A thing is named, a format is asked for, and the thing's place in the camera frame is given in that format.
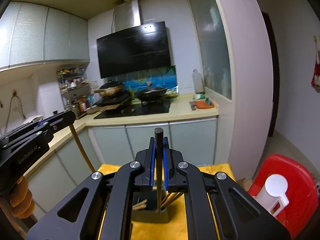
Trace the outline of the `left hand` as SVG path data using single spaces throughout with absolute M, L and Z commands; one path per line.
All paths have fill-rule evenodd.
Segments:
M 35 210 L 33 195 L 28 189 L 28 182 L 24 176 L 16 182 L 14 191 L 12 192 L 9 202 L 12 214 L 19 219 L 26 219 L 31 216 Z

